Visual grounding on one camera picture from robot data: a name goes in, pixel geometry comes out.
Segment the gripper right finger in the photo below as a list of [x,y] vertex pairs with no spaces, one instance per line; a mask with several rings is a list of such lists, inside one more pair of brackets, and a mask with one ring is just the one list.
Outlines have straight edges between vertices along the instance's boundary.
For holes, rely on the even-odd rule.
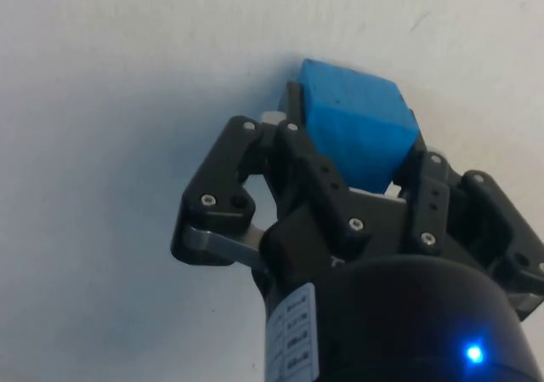
[[389,320],[522,322],[543,301],[543,244],[498,184],[427,149],[409,110],[389,124]]

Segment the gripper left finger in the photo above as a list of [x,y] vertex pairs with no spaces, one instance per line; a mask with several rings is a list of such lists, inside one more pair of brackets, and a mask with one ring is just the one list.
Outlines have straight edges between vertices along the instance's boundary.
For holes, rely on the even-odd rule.
[[300,83],[288,83],[277,124],[232,117],[181,198],[171,252],[189,265],[320,269],[358,257],[372,239],[353,193],[306,129]]

